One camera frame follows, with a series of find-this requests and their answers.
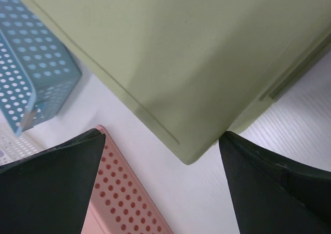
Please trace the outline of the small light blue basket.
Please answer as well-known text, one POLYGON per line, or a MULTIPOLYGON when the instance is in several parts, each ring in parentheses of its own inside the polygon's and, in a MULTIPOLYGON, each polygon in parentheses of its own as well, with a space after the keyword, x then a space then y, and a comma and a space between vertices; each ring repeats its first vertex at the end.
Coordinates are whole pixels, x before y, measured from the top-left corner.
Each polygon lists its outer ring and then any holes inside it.
POLYGON ((14 134, 52 119, 82 73, 20 0, 1 0, 1 112, 14 134))

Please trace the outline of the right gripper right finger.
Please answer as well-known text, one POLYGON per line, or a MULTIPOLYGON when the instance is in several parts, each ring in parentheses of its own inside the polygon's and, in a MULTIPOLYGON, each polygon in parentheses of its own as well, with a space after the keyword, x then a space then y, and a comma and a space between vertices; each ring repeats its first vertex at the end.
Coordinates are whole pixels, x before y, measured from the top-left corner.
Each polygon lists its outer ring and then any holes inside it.
POLYGON ((230 131, 219 149, 240 233, 330 233, 330 172, 230 131))

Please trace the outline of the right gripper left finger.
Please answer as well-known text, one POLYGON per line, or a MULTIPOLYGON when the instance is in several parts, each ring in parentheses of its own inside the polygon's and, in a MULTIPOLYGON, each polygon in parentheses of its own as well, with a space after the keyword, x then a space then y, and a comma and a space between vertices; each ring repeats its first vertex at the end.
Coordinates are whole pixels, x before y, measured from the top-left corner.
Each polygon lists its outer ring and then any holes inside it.
POLYGON ((81 233, 105 134, 91 129, 1 166, 1 233, 81 233))

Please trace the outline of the pink perforated plastic basket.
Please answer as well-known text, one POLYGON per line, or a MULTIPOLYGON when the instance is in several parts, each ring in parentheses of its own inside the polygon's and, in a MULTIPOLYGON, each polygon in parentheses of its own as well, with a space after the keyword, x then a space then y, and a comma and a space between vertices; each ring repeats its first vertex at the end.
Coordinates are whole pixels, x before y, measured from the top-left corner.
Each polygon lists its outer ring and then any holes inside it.
POLYGON ((172 233, 115 142, 106 135, 82 233, 172 233))

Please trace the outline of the white perforated plastic basket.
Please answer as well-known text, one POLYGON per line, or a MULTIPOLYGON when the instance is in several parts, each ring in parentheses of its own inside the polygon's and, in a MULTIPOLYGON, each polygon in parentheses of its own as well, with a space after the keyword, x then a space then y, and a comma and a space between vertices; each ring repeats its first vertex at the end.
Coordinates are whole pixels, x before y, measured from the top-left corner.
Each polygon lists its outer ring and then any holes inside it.
POLYGON ((1 123, 1 166, 43 151, 30 136, 17 137, 8 124, 1 123))

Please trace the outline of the olive green plastic basket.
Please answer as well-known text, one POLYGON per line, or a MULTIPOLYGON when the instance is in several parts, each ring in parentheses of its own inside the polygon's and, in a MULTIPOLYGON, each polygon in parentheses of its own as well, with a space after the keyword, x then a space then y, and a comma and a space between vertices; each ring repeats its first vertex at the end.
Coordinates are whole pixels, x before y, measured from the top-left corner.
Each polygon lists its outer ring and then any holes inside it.
POLYGON ((187 165, 330 36, 330 0, 21 1, 187 165))

